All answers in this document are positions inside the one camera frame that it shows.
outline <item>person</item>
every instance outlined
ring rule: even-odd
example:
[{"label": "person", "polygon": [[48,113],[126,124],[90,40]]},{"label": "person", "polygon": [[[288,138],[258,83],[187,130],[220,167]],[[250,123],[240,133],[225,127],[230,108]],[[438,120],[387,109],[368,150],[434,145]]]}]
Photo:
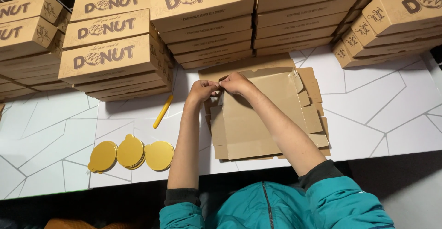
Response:
[{"label": "person", "polygon": [[[199,111],[220,87],[247,99],[298,174],[302,189],[273,182],[247,186],[203,218],[198,191]],[[376,196],[326,160],[312,140],[240,73],[196,81],[187,97],[169,169],[162,229],[384,229],[394,228]]]}]

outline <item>white table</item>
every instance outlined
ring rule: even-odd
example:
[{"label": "white table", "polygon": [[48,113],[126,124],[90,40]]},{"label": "white table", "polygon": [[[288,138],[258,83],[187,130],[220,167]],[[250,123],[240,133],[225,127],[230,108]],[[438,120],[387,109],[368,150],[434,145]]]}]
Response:
[{"label": "white table", "polygon": [[[340,68],[329,46],[295,51],[291,57],[298,68],[312,67],[318,79],[329,122],[329,159],[442,150],[442,96],[420,56],[351,70]],[[80,92],[60,91],[49,100],[38,94],[8,103],[0,123],[0,169],[5,169],[0,173],[4,180],[0,198],[167,179],[168,170],[153,171],[146,164],[136,170],[116,164],[101,175],[90,175],[86,166],[94,141],[95,145],[107,140],[119,144],[130,133],[145,144],[163,140],[176,145],[185,98],[199,78],[198,69],[176,68],[174,75],[174,99],[157,129],[153,122],[169,94],[100,102],[97,107],[97,100]],[[216,160],[201,118],[201,175],[289,166],[286,159]]]}]

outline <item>black cuff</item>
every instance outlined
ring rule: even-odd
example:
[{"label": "black cuff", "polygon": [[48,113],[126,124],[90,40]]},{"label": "black cuff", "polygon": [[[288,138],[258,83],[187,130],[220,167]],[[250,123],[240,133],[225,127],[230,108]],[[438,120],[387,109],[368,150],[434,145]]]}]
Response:
[{"label": "black cuff", "polygon": [[313,184],[327,178],[344,176],[333,164],[332,160],[327,160],[312,168],[306,175],[298,178],[301,187],[307,192]]},{"label": "black cuff", "polygon": [[199,206],[199,190],[195,188],[177,188],[166,190],[165,206],[189,202]]}]

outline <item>teal jacket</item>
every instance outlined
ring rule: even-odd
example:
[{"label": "teal jacket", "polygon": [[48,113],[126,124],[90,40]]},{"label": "teal jacket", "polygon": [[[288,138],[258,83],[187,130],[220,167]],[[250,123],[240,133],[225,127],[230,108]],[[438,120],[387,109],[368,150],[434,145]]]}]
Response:
[{"label": "teal jacket", "polygon": [[307,192],[259,182],[235,192],[205,221],[189,202],[160,211],[162,229],[384,229],[394,228],[376,196],[349,177],[314,183]]}]

